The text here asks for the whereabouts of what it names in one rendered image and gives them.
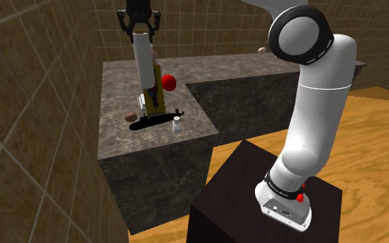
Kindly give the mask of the red ball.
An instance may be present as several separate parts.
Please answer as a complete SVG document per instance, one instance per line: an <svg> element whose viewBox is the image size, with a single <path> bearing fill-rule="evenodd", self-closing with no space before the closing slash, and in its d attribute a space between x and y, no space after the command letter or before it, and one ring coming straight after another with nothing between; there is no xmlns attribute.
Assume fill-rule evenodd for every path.
<svg viewBox="0 0 389 243"><path fill-rule="evenodd" d="M162 88L166 91L173 91L176 88L176 79L172 75L162 77Z"/></svg>

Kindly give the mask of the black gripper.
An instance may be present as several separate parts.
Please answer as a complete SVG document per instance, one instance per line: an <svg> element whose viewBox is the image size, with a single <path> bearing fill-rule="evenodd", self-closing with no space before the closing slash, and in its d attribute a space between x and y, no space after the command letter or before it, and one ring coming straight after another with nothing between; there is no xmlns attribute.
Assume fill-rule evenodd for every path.
<svg viewBox="0 0 389 243"><path fill-rule="evenodd" d="M153 17L153 24L150 24L149 18ZM117 18L121 29L133 43L133 28L136 23L147 23L149 29L149 41L153 42L154 34L160 29L161 13L151 9L151 0L126 0L126 9L117 10Z"/></svg>

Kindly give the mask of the dark robot stand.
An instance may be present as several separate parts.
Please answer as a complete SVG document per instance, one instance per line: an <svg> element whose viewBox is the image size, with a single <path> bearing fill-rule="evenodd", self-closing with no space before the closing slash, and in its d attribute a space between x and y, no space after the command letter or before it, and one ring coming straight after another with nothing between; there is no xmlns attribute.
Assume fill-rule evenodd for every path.
<svg viewBox="0 0 389 243"><path fill-rule="evenodd" d="M242 141L191 203L187 243L339 243L342 191L317 177L305 183L312 208L306 231L262 214L254 190L275 161Z"/></svg>

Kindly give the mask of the yellow box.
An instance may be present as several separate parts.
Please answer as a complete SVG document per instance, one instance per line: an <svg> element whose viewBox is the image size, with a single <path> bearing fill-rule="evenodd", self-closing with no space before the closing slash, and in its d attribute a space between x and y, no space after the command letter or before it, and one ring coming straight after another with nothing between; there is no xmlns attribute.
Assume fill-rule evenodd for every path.
<svg viewBox="0 0 389 243"><path fill-rule="evenodd" d="M160 66L158 64L154 64L153 69L155 75L155 87L143 90L146 104L146 115L148 118L166 114Z"/></svg>

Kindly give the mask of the tall white cylinder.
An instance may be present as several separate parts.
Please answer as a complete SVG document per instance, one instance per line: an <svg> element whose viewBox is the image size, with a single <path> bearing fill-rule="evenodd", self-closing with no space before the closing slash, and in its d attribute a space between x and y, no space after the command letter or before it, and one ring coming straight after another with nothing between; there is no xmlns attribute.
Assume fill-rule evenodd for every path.
<svg viewBox="0 0 389 243"><path fill-rule="evenodd" d="M150 89L155 85L152 45L148 33L133 34L133 50L141 88Z"/></svg>

